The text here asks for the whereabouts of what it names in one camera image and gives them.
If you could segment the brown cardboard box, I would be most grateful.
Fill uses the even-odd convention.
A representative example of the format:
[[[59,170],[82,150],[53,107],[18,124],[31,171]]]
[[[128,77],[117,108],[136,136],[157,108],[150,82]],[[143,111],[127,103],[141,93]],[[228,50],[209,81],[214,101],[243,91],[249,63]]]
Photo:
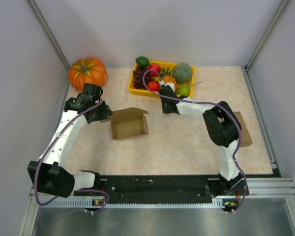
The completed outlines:
[[[235,112],[234,115],[236,116],[238,122],[241,125],[241,133],[242,133],[242,139],[241,139],[241,148],[248,147],[253,144],[253,141],[251,139],[251,136],[249,134],[249,131],[247,129],[246,123],[242,117],[241,112]]]

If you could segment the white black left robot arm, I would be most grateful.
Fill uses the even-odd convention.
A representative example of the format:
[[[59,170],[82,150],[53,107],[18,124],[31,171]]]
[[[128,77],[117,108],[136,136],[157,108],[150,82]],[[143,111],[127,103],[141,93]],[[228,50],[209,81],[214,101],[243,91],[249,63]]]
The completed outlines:
[[[108,120],[112,111],[101,96],[103,89],[84,84],[77,97],[69,98],[64,105],[59,125],[51,142],[37,161],[28,164],[28,174],[35,194],[45,193],[67,198],[75,191],[85,189],[91,195],[101,191],[99,174],[80,171],[71,174],[66,170],[73,144],[84,125]]]

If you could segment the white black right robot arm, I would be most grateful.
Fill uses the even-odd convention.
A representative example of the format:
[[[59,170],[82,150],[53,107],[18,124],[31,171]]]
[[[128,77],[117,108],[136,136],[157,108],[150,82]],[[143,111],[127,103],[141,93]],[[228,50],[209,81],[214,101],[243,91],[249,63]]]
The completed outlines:
[[[162,86],[159,94],[163,113],[192,116],[205,122],[210,139],[221,148],[220,190],[227,195],[236,191],[242,179],[236,162],[242,133],[241,125],[228,103],[197,102],[184,95],[177,96],[170,85]]]

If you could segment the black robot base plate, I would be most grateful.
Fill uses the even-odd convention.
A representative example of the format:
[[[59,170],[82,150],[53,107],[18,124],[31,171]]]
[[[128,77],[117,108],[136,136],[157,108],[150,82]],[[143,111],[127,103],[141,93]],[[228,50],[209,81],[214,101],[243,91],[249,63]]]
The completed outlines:
[[[190,204],[209,203],[215,197],[237,199],[249,194],[242,177],[236,190],[225,193],[219,175],[101,175],[94,187],[75,191],[75,196],[95,196],[106,192],[110,203]]]

